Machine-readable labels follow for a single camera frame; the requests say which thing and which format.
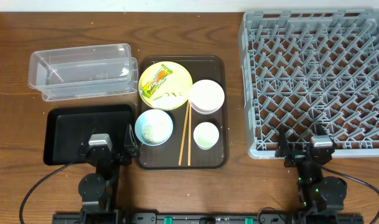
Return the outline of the pile of rice grains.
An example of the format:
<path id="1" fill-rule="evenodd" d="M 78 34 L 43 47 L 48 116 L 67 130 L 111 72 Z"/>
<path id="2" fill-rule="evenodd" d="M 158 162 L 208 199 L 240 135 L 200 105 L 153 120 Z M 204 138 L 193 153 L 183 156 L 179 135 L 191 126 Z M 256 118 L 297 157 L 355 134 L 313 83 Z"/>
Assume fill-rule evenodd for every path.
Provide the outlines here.
<path id="1" fill-rule="evenodd" d="M 146 143 L 151 145 L 161 144 L 166 141 L 171 133 L 171 127 L 162 123 L 146 124 L 142 134 Z"/>

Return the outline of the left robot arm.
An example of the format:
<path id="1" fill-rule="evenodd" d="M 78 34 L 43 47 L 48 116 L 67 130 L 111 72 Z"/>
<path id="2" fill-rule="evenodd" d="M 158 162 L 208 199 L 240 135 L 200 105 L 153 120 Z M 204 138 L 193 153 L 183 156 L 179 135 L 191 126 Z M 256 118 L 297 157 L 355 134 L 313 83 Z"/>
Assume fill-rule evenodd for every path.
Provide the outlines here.
<path id="1" fill-rule="evenodd" d="M 116 206 L 116 195 L 119 168 L 130 165 L 132 159 L 139 156 L 132 125 L 126 126 L 121 149 L 113 147 L 109 134 L 92 134 L 80 155 L 84 157 L 85 162 L 95 167 L 96 171 L 84 176 L 78 185 L 82 209 L 80 218 L 76 222 L 79 224 L 128 223 L 129 219 Z"/>

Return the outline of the pink white bowl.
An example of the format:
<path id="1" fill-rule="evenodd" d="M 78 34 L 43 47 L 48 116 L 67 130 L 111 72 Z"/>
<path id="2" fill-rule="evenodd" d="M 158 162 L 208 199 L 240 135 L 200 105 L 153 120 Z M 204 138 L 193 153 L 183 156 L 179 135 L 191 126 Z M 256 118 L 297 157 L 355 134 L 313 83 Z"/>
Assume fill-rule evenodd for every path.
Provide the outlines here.
<path id="1" fill-rule="evenodd" d="M 213 80 L 199 80 L 189 91 L 190 106 L 200 114 L 212 114 L 219 110 L 225 101 L 222 86 Z"/>

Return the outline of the light blue bowl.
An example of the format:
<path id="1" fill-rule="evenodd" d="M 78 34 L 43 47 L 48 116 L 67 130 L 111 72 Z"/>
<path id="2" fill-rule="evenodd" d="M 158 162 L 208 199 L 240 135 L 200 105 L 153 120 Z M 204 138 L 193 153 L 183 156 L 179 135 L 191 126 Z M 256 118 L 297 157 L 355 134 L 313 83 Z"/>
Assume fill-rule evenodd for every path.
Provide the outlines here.
<path id="1" fill-rule="evenodd" d="M 143 112 L 138 118 L 137 118 L 137 121 L 136 121 L 136 124 L 135 124 L 135 127 L 134 127 L 134 130 L 135 130 L 135 134 L 137 136 L 137 138 L 145 145 L 148 145 L 148 146 L 158 146 L 158 145 L 161 145 L 161 144 L 156 144 L 156 145 L 151 145 L 151 144 L 148 144 L 145 142 L 144 138 L 143 138 L 143 134 L 142 134 L 142 130 L 143 130 L 143 127 L 146 125 L 146 124 L 153 124 L 153 123 L 162 123 L 162 124 L 167 124 L 171 127 L 171 133 L 170 133 L 170 136 L 172 134 L 172 131 L 173 131 L 173 122 L 172 122 L 172 118 L 165 112 L 165 111 L 162 111 L 162 110 L 157 110 L 157 109 L 151 109 L 151 110 L 147 110 L 145 112 Z"/>

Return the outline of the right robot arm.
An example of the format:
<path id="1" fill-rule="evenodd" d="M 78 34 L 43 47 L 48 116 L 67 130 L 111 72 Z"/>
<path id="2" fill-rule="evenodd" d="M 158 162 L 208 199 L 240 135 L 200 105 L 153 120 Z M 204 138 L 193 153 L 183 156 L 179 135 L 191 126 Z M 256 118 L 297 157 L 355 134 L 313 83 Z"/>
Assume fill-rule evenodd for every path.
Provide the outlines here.
<path id="1" fill-rule="evenodd" d="M 279 130 L 276 157 L 284 158 L 285 167 L 295 167 L 299 174 L 297 191 L 305 209 L 287 217 L 287 223 L 338 223 L 336 211 L 344 209 L 347 183 L 344 179 L 324 176 L 322 166 L 332 160 L 337 144 L 324 131 L 316 127 L 302 150 L 289 145 L 284 129 Z"/>

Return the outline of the small green white cup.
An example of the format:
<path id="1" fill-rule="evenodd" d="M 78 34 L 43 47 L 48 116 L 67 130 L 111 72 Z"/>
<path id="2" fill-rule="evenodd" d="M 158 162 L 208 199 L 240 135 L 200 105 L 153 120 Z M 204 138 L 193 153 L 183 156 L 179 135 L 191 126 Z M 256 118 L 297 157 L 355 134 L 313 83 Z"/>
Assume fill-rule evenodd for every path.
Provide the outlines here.
<path id="1" fill-rule="evenodd" d="M 219 131 L 213 123 L 203 122 L 195 127 L 193 137 L 199 148 L 209 150 L 218 142 Z"/>

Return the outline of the green orange snack wrapper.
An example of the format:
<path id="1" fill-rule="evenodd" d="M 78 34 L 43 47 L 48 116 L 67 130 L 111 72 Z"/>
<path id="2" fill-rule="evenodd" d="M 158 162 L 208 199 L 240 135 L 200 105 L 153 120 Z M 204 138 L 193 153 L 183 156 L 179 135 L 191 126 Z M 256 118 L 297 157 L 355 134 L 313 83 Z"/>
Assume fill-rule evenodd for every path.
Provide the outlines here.
<path id="1" fill-rule="evenodd" d="M 161 64 L 160 69 L 153 75 L 153 77 L 140 89 L 140 94 L 146 98 L 152 97 L 152 95 L 161 87 L 161 85 L 167 80 L 169 75 L 172 75 L 173 71 L 167 68 L 164 64 Z"/>

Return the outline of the white tissue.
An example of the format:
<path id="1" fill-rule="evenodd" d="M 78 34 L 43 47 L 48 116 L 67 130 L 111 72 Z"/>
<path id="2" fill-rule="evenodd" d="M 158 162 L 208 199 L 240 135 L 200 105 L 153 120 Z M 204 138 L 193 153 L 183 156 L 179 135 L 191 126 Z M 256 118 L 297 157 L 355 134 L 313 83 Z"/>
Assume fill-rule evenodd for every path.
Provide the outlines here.
<path id="1" fill-rule="evenodd" d="M 162 96 L 153 99 L 151 105 L 159 110 L 172 110 L 180 106 L 184 102 L 184 97 L 181 94 L 165 93 Z"/>

